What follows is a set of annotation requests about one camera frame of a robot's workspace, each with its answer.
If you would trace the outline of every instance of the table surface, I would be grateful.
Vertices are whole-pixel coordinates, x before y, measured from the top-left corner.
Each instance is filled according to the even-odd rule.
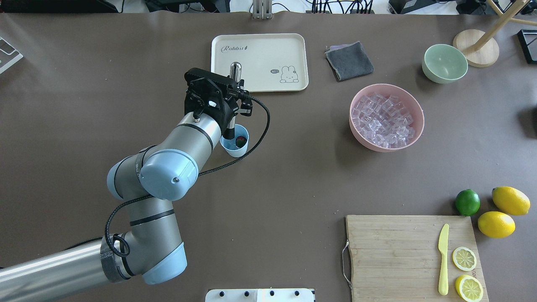
[[[102,234],[118,204],[108,170],[161,142],[183,117],[183,74],[210,68],[220,34],[301,34],[309,86],[254,94],[271,110],[265,140],[174,203],[189,263],[183,274],[154,286],[135,277],[62,301],[203,301],[209,289],[271,286],[350,301],[341,265],[347,214],[456,215],[454,198],[467,188],[480,194],[481,214],[496,210],[491,189],[502,185],[537,199],[537,82],[515,36],[521,25],[496,35],[493,66],[440,85],[421,71],[425,50],[465,29],[486,31],[494,16],[250,18],[0,14],[0,37],[25,55],[0,75],[0,266]],[[375,72],[337,82],[324,50],[357,40]],[[352,136],[350,101],[374,83],[398,85],[420,102],[425,130],[411,147],[377,153]],[[256,141],[266,118],[256,106],[237,122]],[[205,169],[230,160],[217,147]],[[537,296],[536,215],[514,217],[517,229],[504,239],[485,237],[472,217],[492,301]],[[127,230],[120,213],[112,231]]]

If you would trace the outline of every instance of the lime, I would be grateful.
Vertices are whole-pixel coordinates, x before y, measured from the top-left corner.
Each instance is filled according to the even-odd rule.
[[[463,271],[471,271],[477,265],[477,258],[471,249],[458,247],[453,251],[453,263]]]
[[[510,186],[494,188],[492,201],[498,209],[510,215],[525,215],[529,211],[529,198]]]
[[[471,216],[477,213],[481,202],[476,192],[471,189],[460,191],[455,198],[455,207],[464,216]]]
[[[470,275],[462,275],[455,280],[455,289],[459,296],[467,302],[479,302],[483,299],[481,282]]]
[[[514,232],[515,225],[511,216],[496,211],[486,212],[477,220],[481,233],[492,238],[503,238]]]

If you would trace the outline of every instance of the wooden stand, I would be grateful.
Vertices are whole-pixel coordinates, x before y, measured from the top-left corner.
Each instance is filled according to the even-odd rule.
[[[507,22],[513,20],[529,0],[517,0],[511,7],[500,15],[500,18],[492,28],[485,32],[479,30],[465,30],[453,39],[453,46],[460,50],[468,60],[468,64],[474,67],[488,67],[498,60],[499,46],[492,37]]]

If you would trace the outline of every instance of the gray cloth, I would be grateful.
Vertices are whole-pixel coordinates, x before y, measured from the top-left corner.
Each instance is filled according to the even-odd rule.
[[[330,46],[330,50],[325,52],[325,55],[339,81],[368,75],[375,70],[360,41]]]

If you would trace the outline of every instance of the yellow knife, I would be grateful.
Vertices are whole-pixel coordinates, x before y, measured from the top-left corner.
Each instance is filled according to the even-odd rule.
[[[438,249],[442,254],[442,265],[440,266],[440,279],[438,280],[438,292],[447,295],[447,237],[449,234],[449,224],[444,224],[440,237],[438,238]]]

